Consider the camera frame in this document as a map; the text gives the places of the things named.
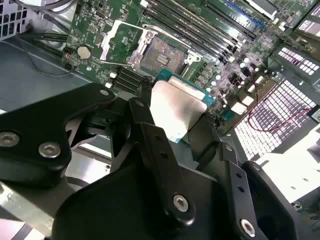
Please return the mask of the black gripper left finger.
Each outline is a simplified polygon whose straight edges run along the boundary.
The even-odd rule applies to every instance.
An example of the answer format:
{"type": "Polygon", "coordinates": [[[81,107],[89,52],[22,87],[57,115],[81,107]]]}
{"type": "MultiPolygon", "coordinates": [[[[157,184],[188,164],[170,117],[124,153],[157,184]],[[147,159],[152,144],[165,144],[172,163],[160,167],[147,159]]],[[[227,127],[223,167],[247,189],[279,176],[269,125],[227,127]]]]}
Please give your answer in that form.
{"type": "Polygon", "coordinates": [[[1,115],[0,178],[55,186],[70,164],[72,148],[101,133],[111,137],[111,173],[135,162],[150,168],[157,160],[176,161],[144,100],[124,100],[90,83],[1,115]]]}

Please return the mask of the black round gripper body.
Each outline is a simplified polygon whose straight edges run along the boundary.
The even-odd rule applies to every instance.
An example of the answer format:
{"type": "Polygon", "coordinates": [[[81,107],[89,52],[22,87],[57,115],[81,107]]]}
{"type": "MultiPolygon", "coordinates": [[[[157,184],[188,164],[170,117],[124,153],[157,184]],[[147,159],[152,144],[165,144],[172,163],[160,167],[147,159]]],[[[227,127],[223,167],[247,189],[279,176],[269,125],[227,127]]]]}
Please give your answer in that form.
{"type": "Polygon", "coordinates": [[[232,164],[210,179],[159,159],[134,162],[69,197],[55,217],[55,240],[237,240],[242,232],[225,184],[243,180],[232,164]]]}

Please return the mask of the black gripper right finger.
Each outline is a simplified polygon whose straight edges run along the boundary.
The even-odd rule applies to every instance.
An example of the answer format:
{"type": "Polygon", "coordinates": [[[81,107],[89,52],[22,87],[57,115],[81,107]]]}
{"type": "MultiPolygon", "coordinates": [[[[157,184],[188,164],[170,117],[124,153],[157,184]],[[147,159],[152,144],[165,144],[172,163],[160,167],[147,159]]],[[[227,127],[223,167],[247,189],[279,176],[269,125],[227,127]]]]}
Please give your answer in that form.
{"type": "Polygon", "coordinates": [[[226,198],[228,218],[244,240],[297,240],[297,213],[262,167],[240,164],[235,150],[221,141],[208,116],[188,131],[197,170],[215,178],[226,198]]]}

